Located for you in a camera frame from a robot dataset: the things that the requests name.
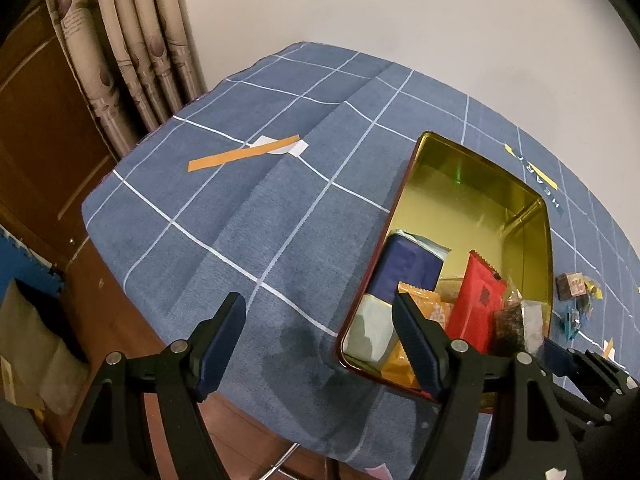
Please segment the orange snack packet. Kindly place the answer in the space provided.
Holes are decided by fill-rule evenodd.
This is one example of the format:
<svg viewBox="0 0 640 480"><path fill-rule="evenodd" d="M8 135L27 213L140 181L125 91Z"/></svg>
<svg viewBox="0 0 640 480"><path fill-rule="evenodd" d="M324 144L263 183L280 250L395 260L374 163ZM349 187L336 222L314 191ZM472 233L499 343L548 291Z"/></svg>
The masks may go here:
<svg viewBox="0 0 640 480"><path fill-rule="evenodd" d="M382 376L401 387L428 392L442 388L436 352L424 334L426 322L439 327L448 321L448 307L437 292L399 282L392 304L395 342L382 366Z"/></svg>

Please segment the red snack packet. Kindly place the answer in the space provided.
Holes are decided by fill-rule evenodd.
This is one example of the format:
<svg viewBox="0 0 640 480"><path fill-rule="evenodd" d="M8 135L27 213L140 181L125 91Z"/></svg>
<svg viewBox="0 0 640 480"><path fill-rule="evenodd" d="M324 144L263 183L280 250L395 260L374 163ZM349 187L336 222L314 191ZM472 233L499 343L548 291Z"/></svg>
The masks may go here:
<svg viewBox="0 0 640 480"><path fill-rule="evenodd" d="M446 326L450 339L463 339L488 354L495 333L495 314L503 307L506 281L475 250L468 264Z"/></svg>

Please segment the dark seaweed snack block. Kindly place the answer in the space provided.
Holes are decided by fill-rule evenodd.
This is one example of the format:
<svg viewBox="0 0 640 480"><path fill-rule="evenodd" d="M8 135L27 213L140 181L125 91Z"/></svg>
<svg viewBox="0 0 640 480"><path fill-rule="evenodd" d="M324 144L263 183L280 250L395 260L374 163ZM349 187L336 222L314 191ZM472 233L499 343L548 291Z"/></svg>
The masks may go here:
<svg viewBox="0 0 640 480"><path fill-rule="evenodd" d="M492 351L510 358L518 352L536 356L548 336L550 307L545 302L522 300L495 314L495 337Z"/></svg>

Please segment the fried twist bag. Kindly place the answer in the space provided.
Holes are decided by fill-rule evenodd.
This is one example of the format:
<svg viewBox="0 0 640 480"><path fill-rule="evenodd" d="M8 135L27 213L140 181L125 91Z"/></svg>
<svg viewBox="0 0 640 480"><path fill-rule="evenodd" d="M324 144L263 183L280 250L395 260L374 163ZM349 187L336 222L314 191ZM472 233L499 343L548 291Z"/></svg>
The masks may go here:
<svg viewBox="0 0 640 480"><path fill-rule="evenodd" d="M502 296L502 307L504 310L519 307L523 296L512 278L506 280L506 290Z"/></svg>
<svg viewBox="0 0 640 480"><path fill-rule="evenodd" d="M446 278L440 278L435 286L436 294L439 294L439 304L442 306L442 312L444 312L444 324L446 327L452 310L454 310L454 304L456 303L459 292L461 289L463 278L462 276L446 276Z"/></svg>

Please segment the brown red brick candy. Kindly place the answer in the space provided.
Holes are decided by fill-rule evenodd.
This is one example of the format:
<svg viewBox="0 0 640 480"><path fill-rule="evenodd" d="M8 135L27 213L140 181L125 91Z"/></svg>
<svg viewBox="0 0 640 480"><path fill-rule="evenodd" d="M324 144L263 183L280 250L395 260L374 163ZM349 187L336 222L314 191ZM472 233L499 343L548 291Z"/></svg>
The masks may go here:
<svg viewBox="0 0 640 480"><path fill-rule="evenodd" d="M555 277L556 293L561 301L585 296L587 285L582 272L562 273Z"/></svg>

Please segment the yellow brown candy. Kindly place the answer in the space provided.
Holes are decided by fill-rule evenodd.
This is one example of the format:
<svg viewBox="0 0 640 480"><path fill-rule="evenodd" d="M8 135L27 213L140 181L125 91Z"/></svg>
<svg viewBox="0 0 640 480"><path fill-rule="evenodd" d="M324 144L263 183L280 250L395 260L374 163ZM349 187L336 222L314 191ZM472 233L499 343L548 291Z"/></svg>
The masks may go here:
<svg viewBox="0 0 640 480"><path fill-rule="evenodd" d="M589 276L583 275L578 280L578 294L576 296L576 308L583 314L589 314L596 300L603 299L603 289L600 283Z"/></svg>

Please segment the navy white snack packet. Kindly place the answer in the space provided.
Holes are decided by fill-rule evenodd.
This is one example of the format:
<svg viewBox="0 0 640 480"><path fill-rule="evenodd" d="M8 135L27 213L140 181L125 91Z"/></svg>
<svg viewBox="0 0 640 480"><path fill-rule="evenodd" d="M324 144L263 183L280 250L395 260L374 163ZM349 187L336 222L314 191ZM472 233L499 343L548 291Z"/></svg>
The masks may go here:
<svg viewBox="0 0 640 480"><path fill-rule="evenodd" d="M379 368L397 342L392 304L398 285L435 289L449 249L405 230L390 232L349 325L342 350L349 359Z"/></svg>

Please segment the orange tape strip right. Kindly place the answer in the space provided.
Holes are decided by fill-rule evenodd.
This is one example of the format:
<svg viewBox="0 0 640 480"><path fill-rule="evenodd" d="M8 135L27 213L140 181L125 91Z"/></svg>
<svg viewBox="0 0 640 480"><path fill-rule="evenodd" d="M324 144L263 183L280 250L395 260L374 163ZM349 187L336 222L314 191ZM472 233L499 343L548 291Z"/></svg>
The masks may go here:
<svg viewBox="0 0 640 480"><path fill-rule="evenodd" d="M603 356L605 357L605 359L609 359L609 360L614 359L615 349L614 349L613 339L609 339L605 341L604 348L603 348Z"/></svg>

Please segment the orange tape strip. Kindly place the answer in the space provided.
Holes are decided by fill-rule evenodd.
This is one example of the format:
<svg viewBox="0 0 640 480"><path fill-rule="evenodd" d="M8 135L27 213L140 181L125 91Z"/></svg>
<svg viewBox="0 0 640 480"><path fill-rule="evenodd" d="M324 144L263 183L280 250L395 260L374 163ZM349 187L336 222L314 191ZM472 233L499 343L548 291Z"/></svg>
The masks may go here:
<svg viewBox="0 0 640 480"><path fill-rule="evenodd" d="M609 339L605 341L604 348L603 348L603 356L605 357L605 359L609 359L609 360L614 359L615 349L614 349L613 339Z"/></svg>
<svg viewBox="0 0 640 480"><path fill-rule="evenodd" d="M237 160L262 156L268 154L269 148L263 146L262 148L237 148L228 152L223 152L215 155L209 155L198 159L192 159L188 162L186 170L194 172L198 170L213 168L228 164L228 162L236 162Z"/></svg>

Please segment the maroon gold toffee tin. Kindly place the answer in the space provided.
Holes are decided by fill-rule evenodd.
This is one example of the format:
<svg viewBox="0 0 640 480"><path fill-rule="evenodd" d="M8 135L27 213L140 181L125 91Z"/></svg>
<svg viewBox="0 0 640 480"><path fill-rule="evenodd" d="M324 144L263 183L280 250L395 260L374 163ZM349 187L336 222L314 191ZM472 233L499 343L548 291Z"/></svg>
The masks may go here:
<svg viewBox="0 0 640 480"><path fill-rule="evenodd" d="M506 281L512 278L527 300L553 302L553 262L548 208L542 196L509 171L434 132L423 133L414 148L401 187L376 244L358 294L338 333L336 354L346 370L397 389L382 366L349 359L342 343L358 300L390 232L405 230L447 247L439 278L462 276L471 250Z"/></svg>

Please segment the blue checked tablecloth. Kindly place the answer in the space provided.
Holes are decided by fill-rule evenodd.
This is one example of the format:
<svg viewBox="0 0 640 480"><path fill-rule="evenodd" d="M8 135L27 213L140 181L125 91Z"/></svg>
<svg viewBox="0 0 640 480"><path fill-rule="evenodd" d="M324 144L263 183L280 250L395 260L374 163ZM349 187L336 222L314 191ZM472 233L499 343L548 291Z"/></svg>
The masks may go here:
<svg viewBox="0 0 640 480"><path fill-rule="evenodd" d="M189 104L129 153L82 204L125 294L165 342L229 292L247 321L221 394L311 451L409 477L430 402L345 370L335 338L372 257L414 144L427 131L544 194L556 270L591 271L604 298L576 344L613 339L639 370L639 258L600 200L548 148L462 92L410 68L325 44L292 44ZM263 154L189 172L260 136L299 136L299 157Z"/></svg>

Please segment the orange tape strip left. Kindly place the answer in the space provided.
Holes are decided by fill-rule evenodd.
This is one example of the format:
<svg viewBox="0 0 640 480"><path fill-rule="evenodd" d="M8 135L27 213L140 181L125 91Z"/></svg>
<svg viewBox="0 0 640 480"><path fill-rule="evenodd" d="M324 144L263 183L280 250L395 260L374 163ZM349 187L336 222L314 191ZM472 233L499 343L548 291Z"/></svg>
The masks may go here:
<svg viewBox="0 0 640 480"><path fill-rule="evenodd" d="M228 162L236 162L237 160L262 156L268 154L269 148L263 146L262 148L237 148L228 152L223 152L215 155L209 155L198 159L192 159L188 162L186 170L194 172L198 170L213 168L228 164Z"/></svg>

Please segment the blue foam mat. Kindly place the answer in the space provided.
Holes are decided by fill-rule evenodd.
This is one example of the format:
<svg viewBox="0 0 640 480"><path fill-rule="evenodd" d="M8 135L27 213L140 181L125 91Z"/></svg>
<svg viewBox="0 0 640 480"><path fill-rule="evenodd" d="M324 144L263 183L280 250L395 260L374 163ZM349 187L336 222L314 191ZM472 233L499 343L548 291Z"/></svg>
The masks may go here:
<svg viewBox="0 0 640 480"><path fill-rule="evenodd" d="M51 297L60 298L62 276L51 263L30 250L4 226L1 228L0 249L1 299L6 296L12 281L23 282Z"/></svg>

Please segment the white paper patch left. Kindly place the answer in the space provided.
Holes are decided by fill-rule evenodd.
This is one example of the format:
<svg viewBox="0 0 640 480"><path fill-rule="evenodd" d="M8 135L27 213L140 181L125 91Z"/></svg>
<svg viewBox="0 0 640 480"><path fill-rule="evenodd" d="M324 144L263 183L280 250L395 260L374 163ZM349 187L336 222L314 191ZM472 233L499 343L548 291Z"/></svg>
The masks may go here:
<svg viewBox="0 0 640 480"><path fill-rule="evenodd" d="M252 148L262 148L265 146L269 148L268 154L271 155L285 155L289 154L294 157L299 157L308 148L308 143L297 136L291 136L290 138L276 140L270 138L270 136L260 136L255 142L250 144Z"/></svg>

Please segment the brown wooden door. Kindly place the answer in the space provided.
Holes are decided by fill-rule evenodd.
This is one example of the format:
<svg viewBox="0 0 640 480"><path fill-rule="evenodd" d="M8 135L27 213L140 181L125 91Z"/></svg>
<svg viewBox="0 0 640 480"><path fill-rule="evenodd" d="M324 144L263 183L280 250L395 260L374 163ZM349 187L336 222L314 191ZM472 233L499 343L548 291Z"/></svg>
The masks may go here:
<svg viewBox="0 0 640 480"><path fill-rule="evenodd" d="M1 224L59 269L87 233L81 204L114 168L44 0L1 47Z"/></svg>

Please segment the beige patterned curtain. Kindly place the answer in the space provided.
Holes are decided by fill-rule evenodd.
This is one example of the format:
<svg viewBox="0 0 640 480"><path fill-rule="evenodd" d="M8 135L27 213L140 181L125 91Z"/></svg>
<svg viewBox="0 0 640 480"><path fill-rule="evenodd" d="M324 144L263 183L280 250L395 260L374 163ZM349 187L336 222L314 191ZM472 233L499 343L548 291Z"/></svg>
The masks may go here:
<svg viewBox="0 0 640 480"><path fill-rule="evenodd" d="M63 54L119 157L204 92L180 0L44 0Z"/></svg>

